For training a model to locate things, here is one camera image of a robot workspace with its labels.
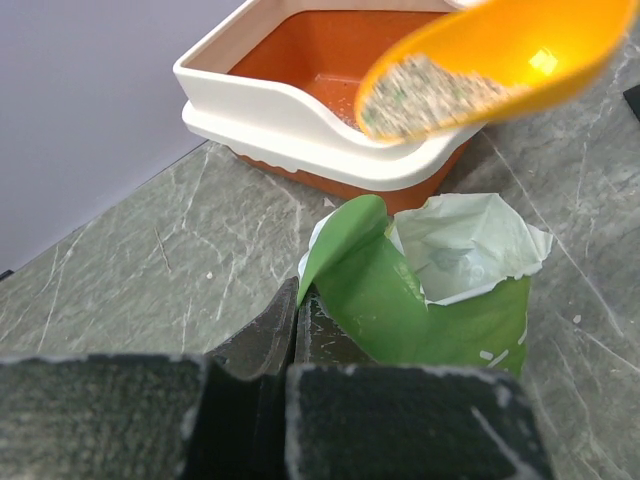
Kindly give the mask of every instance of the litter bag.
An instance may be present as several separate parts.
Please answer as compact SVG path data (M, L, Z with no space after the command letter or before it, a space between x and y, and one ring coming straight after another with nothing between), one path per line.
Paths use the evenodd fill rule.
M299 265L327 313L380 363L477 365L519 375L530 276L553 237L497 194L447 194L396 214L364 195L320 221Z

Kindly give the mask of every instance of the white litter box rim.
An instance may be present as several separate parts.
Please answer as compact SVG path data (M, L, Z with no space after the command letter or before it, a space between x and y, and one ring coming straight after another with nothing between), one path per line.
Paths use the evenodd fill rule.
M380 144L350 128L317 99L291 85L184 67L189 59L261 1L273 0L247 0L180 57L174 65L174 73L181 83L185 79L204 80L248 89L246 92L268 93L274 96L274 105L279 102L276 98L293 101L296 108L306 108L303 113L311 114L310 120L315 121L323 131L318 135L312 132L315 139L291 135L270 128L269 124L237 121L215 109L200 111L189 101L183 109L182 118L193 133L228 145L238 155L246 155L289 172L303 170L367 190L394 191L412 187L431 177L456 148L482 127L476 125L446 131L422 143ZM295 13L310 10L452 11L441 0L397 0L394 4L389 0L297 0L288 2L287 6L290 8L280 21Z

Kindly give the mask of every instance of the white wall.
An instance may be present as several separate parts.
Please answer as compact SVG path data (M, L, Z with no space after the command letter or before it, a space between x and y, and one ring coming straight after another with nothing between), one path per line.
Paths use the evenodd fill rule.
M0 273L202 142L171 67L241 3L0 1Z

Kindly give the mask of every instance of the green bag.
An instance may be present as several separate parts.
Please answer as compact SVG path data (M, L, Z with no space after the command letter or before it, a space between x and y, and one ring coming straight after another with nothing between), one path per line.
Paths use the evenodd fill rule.
M314 283L329 315L380 363L519 375L529 277L552 238L497 194L432 197L393 223L380 197L361 196L316 225L298 304Z

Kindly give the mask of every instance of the marble countertop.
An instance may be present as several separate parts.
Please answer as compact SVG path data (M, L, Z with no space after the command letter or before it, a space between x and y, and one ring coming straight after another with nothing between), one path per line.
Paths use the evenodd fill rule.
M579 100L484 129L445 192L499 192L556 243L535 277L523 383L558 479L640 475L636 28ZM204 352L295 273L340 202L205 144L0 283L0 354Z

